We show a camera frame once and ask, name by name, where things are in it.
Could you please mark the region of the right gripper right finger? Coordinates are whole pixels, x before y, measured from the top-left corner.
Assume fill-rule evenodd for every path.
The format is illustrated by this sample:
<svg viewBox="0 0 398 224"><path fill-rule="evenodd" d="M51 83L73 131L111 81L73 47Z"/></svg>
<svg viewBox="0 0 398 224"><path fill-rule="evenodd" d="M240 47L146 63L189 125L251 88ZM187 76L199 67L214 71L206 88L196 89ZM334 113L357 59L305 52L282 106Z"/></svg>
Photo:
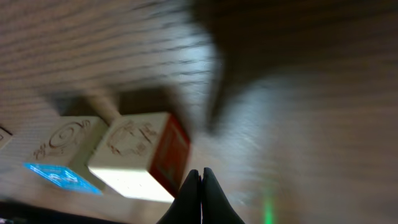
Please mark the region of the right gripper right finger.
<svg viewBox="0 0 398 224"><path fill-rule="evenodd" d="M201 204L202 224L244 224L209 167L205 167L203 171Z"/></svg>

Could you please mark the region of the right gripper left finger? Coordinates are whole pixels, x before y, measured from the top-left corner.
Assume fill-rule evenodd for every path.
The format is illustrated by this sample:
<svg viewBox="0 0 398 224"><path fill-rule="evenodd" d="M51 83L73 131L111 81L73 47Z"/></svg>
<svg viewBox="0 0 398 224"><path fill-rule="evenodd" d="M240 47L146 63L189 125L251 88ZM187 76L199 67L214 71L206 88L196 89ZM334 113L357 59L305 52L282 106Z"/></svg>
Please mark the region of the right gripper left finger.
<svg viewBox="0 0 398 224"><path fill-rule="evenodd" d="M184 180L178 195L157 224L201 223L201 176L192 169Z"/></svg>

